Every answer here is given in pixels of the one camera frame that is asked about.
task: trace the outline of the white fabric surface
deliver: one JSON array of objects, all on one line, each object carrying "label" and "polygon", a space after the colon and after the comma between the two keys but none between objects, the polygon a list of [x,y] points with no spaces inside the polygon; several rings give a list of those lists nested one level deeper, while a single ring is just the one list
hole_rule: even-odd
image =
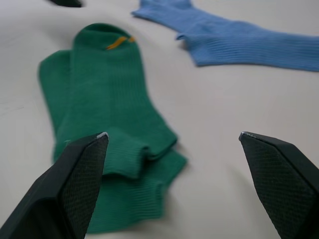
[{"label": "white fabric surface", "polygon": [[[272,30],[319,35],[318,0],[195,0],[201,9]],[[141,48],[149,95],[179,135],[188,167],[167,196],[166,216],[87,239],[279,239],[253,187],[241,131],[294,143],[319,166],[319,73],[254,65],[197,68],[176,33],[133,18],[138,0],[87,0],[66,9],[44,0],[0,4],[0,225],[51,165],[51,123],[38,63],[105,22]]]}]

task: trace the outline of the ribbed knit fabric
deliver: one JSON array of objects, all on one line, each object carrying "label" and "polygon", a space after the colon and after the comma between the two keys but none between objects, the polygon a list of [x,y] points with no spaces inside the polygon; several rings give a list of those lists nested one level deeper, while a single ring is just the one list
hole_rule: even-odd
[{"label": "ribbed knit fabric", "polygon": [[198,66],[262,64],[319,71],[319,36],[281,33],[214,16],[190,0],[141,0],[134,16],[179,32]]},{"label": "ribbed knit fabric", "polygon": [[[106,49],[122,36],[125,41]],[[113,26],[90,25],[76,36],[71,51],[58,51],[41,62],[39,77],[55,131],[55,157],[69,140],[90,132],[109,134],[88,233],[159,218],[164,192],[186,160],[171,150],[176,137],[147,97],[132,38]]]}]

